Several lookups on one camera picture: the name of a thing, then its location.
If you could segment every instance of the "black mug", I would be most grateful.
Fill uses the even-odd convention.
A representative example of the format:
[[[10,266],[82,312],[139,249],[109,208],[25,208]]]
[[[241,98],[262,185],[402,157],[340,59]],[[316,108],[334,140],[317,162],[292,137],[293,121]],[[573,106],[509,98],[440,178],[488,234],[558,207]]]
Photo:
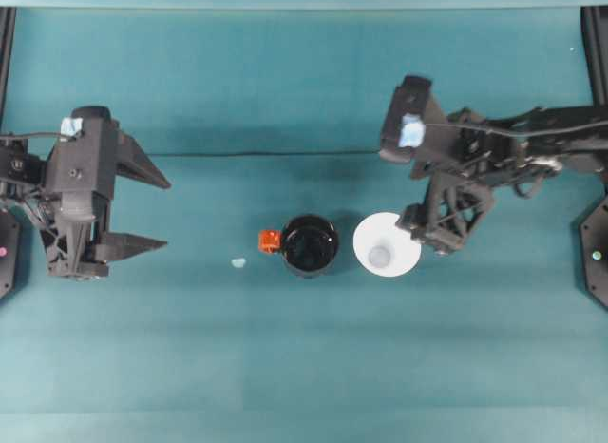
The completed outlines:
[[[305,279],[326,272],[338,246],[338,233],[333,224],[316,215],[296,217],[282,231],[259,233],[259,250],[267,254],[280,253],[287,268]]]

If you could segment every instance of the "teal tablecloth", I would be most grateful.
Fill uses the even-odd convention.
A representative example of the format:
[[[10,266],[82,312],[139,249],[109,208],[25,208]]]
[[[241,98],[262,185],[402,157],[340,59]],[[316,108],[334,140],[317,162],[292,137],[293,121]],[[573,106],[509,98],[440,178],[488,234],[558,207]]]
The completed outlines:
[[[27,232],[22,286],[0,302],[0,441],[605,441],[608,314],[583,290],[573,225],[598,182],[566,173],[532,201],[498,191],[466,250],[425,249],[380,279],[352,230],[422,199],[408,169],[372,153],[196,155],[374,149],[409,70],[435,78],[446,109],[588,103],[577,21],[22,10],[5,129],[104,102],[171,155],[154,161],[174,187],[120,181],[113,228],[169,245],[107,280],[46,277]],[[303,212],[343,240],[315,280],[257,252],[259,229]]]

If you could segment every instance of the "small blue object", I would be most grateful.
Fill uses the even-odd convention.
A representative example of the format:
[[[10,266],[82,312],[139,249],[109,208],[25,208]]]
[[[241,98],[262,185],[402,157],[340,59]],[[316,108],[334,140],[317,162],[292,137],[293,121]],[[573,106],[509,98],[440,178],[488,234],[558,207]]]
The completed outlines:
[[[425,124],[418,115],[405,114],[401,121],[401,137],[399,138],[399,147],[406,146],[417,147],[425,139]]]

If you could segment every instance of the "black cable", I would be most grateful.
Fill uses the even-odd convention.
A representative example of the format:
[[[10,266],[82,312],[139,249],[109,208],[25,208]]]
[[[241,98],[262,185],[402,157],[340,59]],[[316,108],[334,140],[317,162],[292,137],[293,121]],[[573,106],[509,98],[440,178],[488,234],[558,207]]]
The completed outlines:
[[[74,136],[68,136],[61,132],[30,132],[28,134],[0,134],[0,140],[2,141],[23,141],[24,139],[31,139],[36,137],[48,137],[55,139],[66,139],[73,141]]]
[[[585,129],[592,129],[594,127],[608,126],[608,120],[602,120],[601,122],[588,123],[586,125],[577,125],[570,127],[557,127],[555,129],[540,129],[538,131],[511,131],[510,129],[504,129],[502,127],[486,126],[486,125],[471,125],[466,123],[425,123],[425,126],[431,127],[457,127],[459,129],[467,129],[470,131],[481,131],[485,134],[496,134],[498,136],[512,137],[512,138],[526,138],[526,137],[540,137],[557,134],[569,134],[571,132],[583,131]]]

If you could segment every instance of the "orange mug handle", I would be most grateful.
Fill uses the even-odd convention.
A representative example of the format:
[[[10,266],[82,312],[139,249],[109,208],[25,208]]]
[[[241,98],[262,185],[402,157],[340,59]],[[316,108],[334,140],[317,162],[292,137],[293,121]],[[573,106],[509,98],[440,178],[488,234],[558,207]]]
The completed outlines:
[[[281,231],[266,229],[259,231],[257,248],[262,253],[272,255],[281,249]]]

